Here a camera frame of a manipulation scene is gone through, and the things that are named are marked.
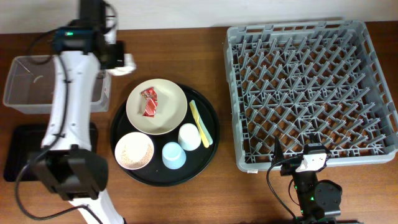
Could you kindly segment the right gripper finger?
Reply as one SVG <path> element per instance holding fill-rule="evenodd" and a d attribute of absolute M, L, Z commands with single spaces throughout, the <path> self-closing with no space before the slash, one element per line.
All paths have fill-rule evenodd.
<path fill-rule="evenodd" d="M 311 145 L 321 145 L 321 142 L 317 139 L 316 135 L 313 133 L 309 134 L 309 140 Z"/>
<path fill-rule="evenodd" d="M 282 147 L 280 145 L 279 138 L 277 136 L 274 137 L 274 154 L 272 156 L 272 162 L 271 165 L 276 165 L 278 162 L 281 162 L 284 160 L 284 154 Z"/>

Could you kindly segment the red snack wrapper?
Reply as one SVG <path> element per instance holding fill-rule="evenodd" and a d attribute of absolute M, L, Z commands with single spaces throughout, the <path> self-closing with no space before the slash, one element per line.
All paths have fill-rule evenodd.
<path fill-rule="evenodd" d="M 156 109 L 158 106 L 157 93 L 155 92 L 154 87 L 150 87 L 142 91 L 141 96 L 143 96 L 146 101 L 146 107 L 143 116 L 153 118 L 156 114 Z"/>

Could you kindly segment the pink bowl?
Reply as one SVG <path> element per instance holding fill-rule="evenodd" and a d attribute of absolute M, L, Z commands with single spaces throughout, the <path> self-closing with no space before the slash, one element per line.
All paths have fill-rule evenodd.
<path fill-rule="evenodd" d="M 141 169 L 152 160 L 154 143 L 144 133 L 128 133 L 117 142 L 114 155 L 121 167 L 128 170 Z"/>

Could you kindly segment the white tissue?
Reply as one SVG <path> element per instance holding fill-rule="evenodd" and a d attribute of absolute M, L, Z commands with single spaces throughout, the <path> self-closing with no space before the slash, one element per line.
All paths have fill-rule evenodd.
<path fill-rule="evenodd" d="M 124 54 L 122 65 L 117 65 L 115 68 L 108 69 L 108 73 L 112 76 L 124 76 L 132 73 L 136 69 L 136 64 L 132 54 Z"/>

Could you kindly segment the pile of rice grains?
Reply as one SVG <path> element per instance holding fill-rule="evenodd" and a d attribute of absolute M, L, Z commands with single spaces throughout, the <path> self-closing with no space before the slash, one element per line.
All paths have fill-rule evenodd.
<path fill-rule="evenodd" d="M 152 159 L 154 147 L 145 143 L 138 146 L 125 146 L 121 153 L 121 164 L 127 169 L 140 169 Z"/>

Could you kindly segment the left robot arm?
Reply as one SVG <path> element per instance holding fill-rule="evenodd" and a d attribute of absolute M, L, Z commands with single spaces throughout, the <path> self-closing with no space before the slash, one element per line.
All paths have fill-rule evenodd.
<path fill-rule="evenodd" d="M 24 167 L 70 202 L 88 223 L 124 223 L 106 190 L 108 163 L 93 152 L 90 110 L 100 71 L 125 65 L 117 15 L 105 1 L 81 1 L 78 18 L 53 31 L 55 65 L 50 122 L 41 150 Z"/>

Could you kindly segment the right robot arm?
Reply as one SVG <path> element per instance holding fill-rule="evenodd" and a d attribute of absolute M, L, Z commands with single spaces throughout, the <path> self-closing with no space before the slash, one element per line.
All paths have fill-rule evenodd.
<path fill-rule="evenodd" d="M 286 159 L 278 137 L 275 137 L 274 155 L 267 170 L 267 184 L 276 198 L 278 195 L 269 181 L 274 167 L 280 167 L 281 176 L 291 176 L 289 185 L 295 187 L 301 216 L 296 216 L 286 204 L 279 203 L 292 215 L 293 223 L 336 223 L 341 215 L 340 203 L 342 187 L 330 180 L 318 180 L 317 174 L 326 168 L 331 151 L 311 134 L 310 142 L 304 145 L 303 152 Z"/>

